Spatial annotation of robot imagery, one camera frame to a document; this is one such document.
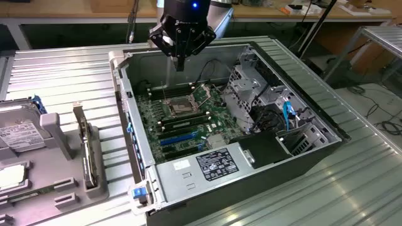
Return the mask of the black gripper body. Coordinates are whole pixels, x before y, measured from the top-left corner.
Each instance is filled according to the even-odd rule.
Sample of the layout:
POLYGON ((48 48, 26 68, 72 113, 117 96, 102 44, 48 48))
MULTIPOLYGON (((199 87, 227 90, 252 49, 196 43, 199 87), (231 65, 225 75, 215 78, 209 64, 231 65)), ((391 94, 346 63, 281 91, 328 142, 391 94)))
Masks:
POLYGON ((207 28, 208 0, 165 0, 160 23, 164 31, 176 30, 176 24, 184 23, 207 28))

